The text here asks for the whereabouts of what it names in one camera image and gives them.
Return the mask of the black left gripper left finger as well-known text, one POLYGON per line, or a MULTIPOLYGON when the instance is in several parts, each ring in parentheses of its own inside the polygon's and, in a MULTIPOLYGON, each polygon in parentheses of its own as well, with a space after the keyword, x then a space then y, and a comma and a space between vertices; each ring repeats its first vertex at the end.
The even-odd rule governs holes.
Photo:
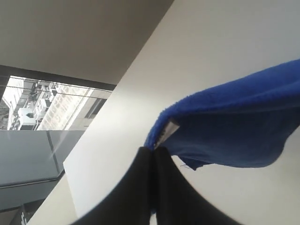
POLYGON ((113 190, 75 225, 148 225, 151 151, 139 148, 131 166, 113 190))

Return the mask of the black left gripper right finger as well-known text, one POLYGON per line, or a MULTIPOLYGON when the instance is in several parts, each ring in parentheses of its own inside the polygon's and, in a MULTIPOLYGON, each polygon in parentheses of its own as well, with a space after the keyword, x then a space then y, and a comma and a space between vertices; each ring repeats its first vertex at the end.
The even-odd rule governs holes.
POLYGON ((158 225, 235 225, 186 180, 167 148, 153 153, 153 209, 158 225))

